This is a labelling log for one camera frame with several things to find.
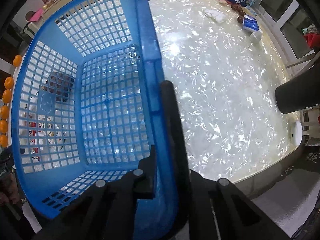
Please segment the brown ball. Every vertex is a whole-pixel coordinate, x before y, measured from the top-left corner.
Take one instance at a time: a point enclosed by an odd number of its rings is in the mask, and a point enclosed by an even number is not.
[[[238,23],[243,23],[243,17],[239,16],[239,17],[237,18],[237,22],[238,22]]]

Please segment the basket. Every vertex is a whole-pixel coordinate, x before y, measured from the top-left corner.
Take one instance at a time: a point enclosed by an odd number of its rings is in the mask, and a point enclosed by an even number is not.
[[[138,200],[137,239],[172,226],[177,192],[148,0],[73,0],[39,29],[12,100],[15,165],[29,202],[54,218],[99,179],[157,151],[156,197]]]

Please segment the window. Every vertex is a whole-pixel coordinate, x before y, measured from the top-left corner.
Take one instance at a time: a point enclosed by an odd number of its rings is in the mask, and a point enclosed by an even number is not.
[[[297,58],[303,57],[311,51],[301,30],[302,28],[308,28],[311,24],[311,19],[305,10],[299,6],[280,28]]]
[[[262,0],[260,5],[277,22],[293,0]]]

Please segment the metal bolt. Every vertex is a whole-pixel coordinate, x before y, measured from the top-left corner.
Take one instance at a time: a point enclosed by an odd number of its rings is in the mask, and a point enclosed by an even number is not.
[[[229,180],[222,178],[222,179],[219,179],[219,183],[222,186],[227,186],[229,184]]]
[[[96,181],[97,187],[103,187],[106,184],[106,182],[103,179],[99,179]]]
[[[143,170],[140,170],[140,169],[136,169],[133,171],[133,174],[136,175],[136,176],[140,176],[143,174]]]

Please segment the orange fruit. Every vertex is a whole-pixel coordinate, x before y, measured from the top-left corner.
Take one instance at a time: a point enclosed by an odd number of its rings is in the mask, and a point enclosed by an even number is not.
[[[5,104],[8,104],[10,103],[11,101],[11,97],[12,97],[12,93],[9,89],[5,90],[2,94],[2,101],[5,103]]]
[[[0,120],[0,132],[7,133],[8,131],[8,123],[6,120]]]
[[[0,108],[0,114],[1,114],[1,118],[3,120],[7,119],[9,117],[9,107],[8,106],[2,106]]]
[[[8,146],[8,137],[5,134],[0,135],[0,144],[2,147]]]
[[[4,81],[4,87],[5,89],[11,89],[13,88],[14,80],[12,77],[7,77]]]
[[[13,60],[13,63],[12,63],[12,64],[13,64],[15,67],[19,67],[20,64],[21,64],[21,62],[22,62],[22,57],[21,57],[20,55],[17,55],[17,56],[14,57],[14,60]]]

